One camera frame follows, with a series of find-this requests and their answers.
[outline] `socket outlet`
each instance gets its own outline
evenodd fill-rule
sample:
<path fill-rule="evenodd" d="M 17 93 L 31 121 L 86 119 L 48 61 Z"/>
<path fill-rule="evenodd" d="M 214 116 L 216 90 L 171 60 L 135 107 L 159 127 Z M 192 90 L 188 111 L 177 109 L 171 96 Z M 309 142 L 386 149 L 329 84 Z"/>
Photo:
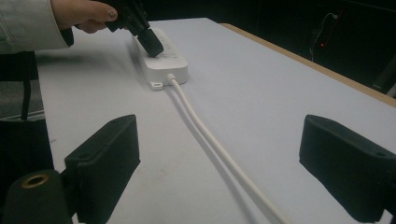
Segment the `socket outlet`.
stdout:
<path fill-rule="evenodd" d="M 160 91 L 168 86 L 167 75 L 173 74 L 178 84 L 188 80 L 188 64 L 179 50 L 165 32 L 159 28 L 151 28 L 163 44 L 163 52 L 155 58 L 149 57 L 144 48 L 136 40 L 138 58 L 148 84 L 154 91 Z"/>

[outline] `white table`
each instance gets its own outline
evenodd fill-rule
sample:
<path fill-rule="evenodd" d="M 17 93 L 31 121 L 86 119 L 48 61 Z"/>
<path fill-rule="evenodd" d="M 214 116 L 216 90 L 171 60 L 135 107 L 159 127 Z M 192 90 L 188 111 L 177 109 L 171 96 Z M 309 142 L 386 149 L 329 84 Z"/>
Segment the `white table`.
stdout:
<path fill-rule="evenodd" d="M 334 119 L 396 152 L 394 107 L 213 21 L 151 26 L 188 61 L 181 87 L 203 122 L 291 223 L 358 223 L 299 163 L 304 117 Z M 149 88 L 128 31 L 74 34 L 71 49 L 36 54 L 56 169 L 108 121 L 137 116 L 142 162 L 109 223 L 268 223 L 174 90 Z"/>

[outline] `white sleeve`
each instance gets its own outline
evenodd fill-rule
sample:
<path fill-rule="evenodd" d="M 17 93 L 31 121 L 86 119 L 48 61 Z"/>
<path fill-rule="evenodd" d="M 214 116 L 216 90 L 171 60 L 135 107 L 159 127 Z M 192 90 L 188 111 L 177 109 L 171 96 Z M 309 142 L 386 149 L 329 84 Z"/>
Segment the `white sleeve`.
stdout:
<path fill-rule="evenodd" d="M 0 0 L 0 54 L 67 47 L 50 0 Z"/>

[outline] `dark background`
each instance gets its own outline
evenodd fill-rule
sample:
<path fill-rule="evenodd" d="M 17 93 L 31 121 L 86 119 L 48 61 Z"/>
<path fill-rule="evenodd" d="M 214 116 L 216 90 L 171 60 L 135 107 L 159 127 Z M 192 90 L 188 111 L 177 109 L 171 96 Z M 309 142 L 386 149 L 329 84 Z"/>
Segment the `dark background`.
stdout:
<path fill-rule="evenodd" d="M 396 81 L 393 0 L 142 1 L 149 21 L 230 23 L 377 91 L 386 93 Z"/>

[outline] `person's hand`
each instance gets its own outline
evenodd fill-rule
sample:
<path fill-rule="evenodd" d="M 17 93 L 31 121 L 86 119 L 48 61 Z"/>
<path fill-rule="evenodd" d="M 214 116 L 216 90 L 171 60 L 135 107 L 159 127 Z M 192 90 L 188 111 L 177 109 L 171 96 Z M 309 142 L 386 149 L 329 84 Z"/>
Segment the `person's hand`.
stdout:
<path fill-rule="evenodd" d="M 91 0 L 50 0 L 59 30 L 74 25 L 88 34 L 106 28 L 106 21 L 117 19 L 117 10 L 105 3 Z"/>

